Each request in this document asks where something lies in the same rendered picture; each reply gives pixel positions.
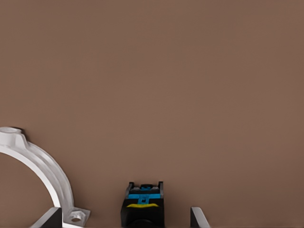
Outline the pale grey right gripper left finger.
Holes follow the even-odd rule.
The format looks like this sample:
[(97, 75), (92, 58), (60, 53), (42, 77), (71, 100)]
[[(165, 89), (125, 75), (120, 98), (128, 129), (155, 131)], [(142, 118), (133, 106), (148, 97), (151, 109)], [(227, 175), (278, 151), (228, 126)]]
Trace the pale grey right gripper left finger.
[(63, 215), (62, 208), (52, 207), (41, 218), (39, 218), (30, 228), (62, 228)]

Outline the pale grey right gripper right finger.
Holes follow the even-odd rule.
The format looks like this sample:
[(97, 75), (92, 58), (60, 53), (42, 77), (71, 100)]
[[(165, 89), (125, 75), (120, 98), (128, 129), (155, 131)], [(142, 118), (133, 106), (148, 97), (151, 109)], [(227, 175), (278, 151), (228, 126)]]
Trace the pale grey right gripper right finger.
[(202, 209), (200, 207), (190, 208), (190, 227), (191, 228), (210, 228)]

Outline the white pipe clamp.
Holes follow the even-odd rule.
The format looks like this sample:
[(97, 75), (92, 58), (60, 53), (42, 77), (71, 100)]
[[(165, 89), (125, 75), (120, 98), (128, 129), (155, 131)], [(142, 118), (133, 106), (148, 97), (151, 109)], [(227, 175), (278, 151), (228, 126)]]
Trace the white pipe clamp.
[(84, 228), (90, 211), (74, 206), (70, 182), (55, 159), (29, 142), (18, 128), (0, 127), (0, 153), (25, 164), (43, 182), (53, 205), (62, 209), (64, 228)]

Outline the yellow push button switch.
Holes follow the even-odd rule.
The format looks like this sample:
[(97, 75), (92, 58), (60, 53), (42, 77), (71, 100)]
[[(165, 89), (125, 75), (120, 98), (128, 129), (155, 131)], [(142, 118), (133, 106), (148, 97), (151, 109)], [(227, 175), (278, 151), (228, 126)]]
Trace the yellow push button switch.
[(165, 228), (163, 182), (129, 182), (120, 216), (122, 228)]

